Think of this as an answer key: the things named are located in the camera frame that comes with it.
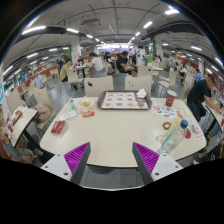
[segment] paper cup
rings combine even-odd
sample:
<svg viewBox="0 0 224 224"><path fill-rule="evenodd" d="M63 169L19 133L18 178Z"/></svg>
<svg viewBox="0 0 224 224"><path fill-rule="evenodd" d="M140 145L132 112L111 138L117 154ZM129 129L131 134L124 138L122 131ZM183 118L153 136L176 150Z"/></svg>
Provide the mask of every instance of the paper cup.
<svg viewBox="0 0 224 224"><path fill-rule="evenodd" d="M167 90L167 97L166 97L166 106L167 107L172 107L173 101L177 94L171 90Z"/></svg>

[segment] backpack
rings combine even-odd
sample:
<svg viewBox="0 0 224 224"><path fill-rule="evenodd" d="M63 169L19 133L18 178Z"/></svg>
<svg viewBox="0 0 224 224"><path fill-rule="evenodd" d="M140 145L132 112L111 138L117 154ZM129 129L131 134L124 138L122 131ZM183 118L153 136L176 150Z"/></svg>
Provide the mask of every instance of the backpack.
<svg viewBox="0 0 224 224"><path fill-rule="evenodd" d="M35 118L37 123L43 123L47 121L51 116L51 109L45 105L36 105L35 109L37 110L38 114Z"/></svg>

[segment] food tray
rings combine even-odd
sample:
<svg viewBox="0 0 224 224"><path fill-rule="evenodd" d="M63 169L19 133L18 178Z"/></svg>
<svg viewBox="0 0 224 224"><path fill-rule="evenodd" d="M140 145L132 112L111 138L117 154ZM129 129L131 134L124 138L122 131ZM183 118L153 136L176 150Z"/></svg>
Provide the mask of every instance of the food tray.
<svg viewBox="0 0 224 224"><path fill-rule="evenodd" d="M105 91L100 94L97 101L97 105L102 110L149 110L152 106L152 101L150 97L147 94L145 98L138 98L137 92L138 91ZM122 105L120 107L117 106L117 103L119 104L119 100ZM144 107L140 108L137 105L138 102L142 102L144 104ZM111 107L106 108L105 104L107 103L111 104Z"/></svg>

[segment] red cup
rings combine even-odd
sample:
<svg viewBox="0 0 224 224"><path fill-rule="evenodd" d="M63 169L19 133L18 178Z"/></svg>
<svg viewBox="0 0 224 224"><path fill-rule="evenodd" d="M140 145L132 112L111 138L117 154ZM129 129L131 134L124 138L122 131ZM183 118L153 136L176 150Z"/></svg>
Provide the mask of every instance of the red cup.
<svg viewBox="0 0 224 224"><path fill-rule="evenodd" d="M173 101L175 100L175 97L177 94L171 90L167 90L167 96L166 96L166 106L172 107Z"/></svg>

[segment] plastic bottle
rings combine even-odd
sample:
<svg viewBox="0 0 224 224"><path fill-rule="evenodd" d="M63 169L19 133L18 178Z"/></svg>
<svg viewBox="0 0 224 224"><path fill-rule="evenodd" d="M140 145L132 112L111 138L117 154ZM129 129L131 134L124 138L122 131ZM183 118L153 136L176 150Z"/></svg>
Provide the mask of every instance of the plastic bottle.
<svg viewBox="0 0 224 224"><path fill-rule="evenodd" d="M73 100L70 100L70 104L71 104L71 109L75 110L75 104L74 104Z"/></svg>
<svg viewBox="0 0 224 224"><path fill-rule="evenodd" d="M188 122L182 120L180 125L175 125L167 139L164 141L160 148L160 152L170 153L176 148L176 146L185 138L187 134Z"/></svg>

